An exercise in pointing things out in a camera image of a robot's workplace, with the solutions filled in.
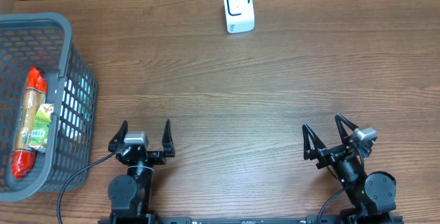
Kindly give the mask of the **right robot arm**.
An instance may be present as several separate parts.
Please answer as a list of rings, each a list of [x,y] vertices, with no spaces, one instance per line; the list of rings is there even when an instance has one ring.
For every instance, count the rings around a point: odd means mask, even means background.
[[[326,168],[342,188],[334,193],[323,206],[313,223],[402,223],[395,218],[397,181],[391,174],[376,171],[365,172],[365,159],[370,156],[377,139],[377,131],[368,126],[360,128],[341,114],[335,115],[335,123],[341,145],[327,148],[308,124],[302,125],[303,158],[316,160],[318,169]],[[326,217],[328,205],[345,193],[351,208],[337,217]]]

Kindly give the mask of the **spaghetti pack with red ends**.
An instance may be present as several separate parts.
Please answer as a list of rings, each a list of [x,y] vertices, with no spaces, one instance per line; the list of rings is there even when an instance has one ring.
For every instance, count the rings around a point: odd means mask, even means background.
[[[45,102],[47,89],[47,81],[42,73],[37,68],[31,67],[25,81],[14,150],[10,157],[11,174],[15,179],[22,179],[34,165],[36,153],[30,147],[30,137],[37,111]]]

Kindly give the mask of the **green tea packet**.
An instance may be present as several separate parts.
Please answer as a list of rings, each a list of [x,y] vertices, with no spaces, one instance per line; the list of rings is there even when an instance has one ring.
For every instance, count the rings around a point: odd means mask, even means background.
[[[47,150],[50,124],[52,123],[51,115],[53,112],[54,104],[42,104],[34,118],[29,147],[40,153],[46,153]]]

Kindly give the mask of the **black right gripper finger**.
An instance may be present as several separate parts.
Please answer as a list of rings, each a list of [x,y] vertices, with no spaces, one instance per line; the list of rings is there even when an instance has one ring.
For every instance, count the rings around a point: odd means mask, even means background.
[[[338,132],[339,132],[342,143],[348,144],[351,136],[347,133],[345,127],[347,127],[348,129],[350,129],[353,132],[355,129],[358,128],[358,126],[356,124],[352,123],[351,121],[349,121],[348,119],[346,119],[340,113],[337,113],[335,115],[335,122],[336,122],[336,126],[338,128]]]
[[[304,141],[304,160],[320,159],[322,157],[322,153],[326,151],[327,147],[308,124],[303,124],[302,133]]]

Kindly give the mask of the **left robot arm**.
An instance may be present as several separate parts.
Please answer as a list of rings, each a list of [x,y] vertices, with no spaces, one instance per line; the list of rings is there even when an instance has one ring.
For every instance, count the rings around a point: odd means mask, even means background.
[[[175,156],[169,120],[162,136],[162,149],[149,150],[148,147],[146,132],[130,132],[127,121],[109,142],[109,152],[127,166],[126,174],[115,177],[107,190],[111,201],[110,223],[163,222],[158,213],[150,209],[150,201],[154,167],[165,165],[168,158]]]

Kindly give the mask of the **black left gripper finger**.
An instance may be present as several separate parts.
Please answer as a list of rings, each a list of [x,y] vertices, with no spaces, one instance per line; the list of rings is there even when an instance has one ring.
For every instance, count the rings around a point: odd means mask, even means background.
[[[171,121],[167,120],[162,136],[162,147],[165,157],[175,157],[175,147],[171,135]]]
[[[128,122],[123,121],[118,132],[113,136],[108,145],[108,151],[113,153],[117,150],[118,146],[124,143],[124,138],[128,132]]]

